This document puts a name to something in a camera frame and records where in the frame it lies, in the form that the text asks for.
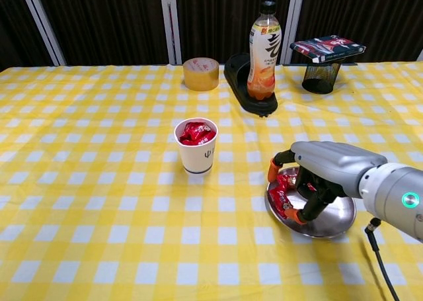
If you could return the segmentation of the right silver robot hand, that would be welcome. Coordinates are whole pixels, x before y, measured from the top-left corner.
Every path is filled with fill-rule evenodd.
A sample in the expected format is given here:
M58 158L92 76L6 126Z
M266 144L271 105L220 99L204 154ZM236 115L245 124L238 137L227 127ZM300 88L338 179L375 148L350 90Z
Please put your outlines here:
M287 163L299 165L295 190L307 202L301 209L282 204L282 216L304 225L338 197L361 198L360 181L370 169L385 165L387 158L345 143L295 142L270 160L268 182L276 181Z

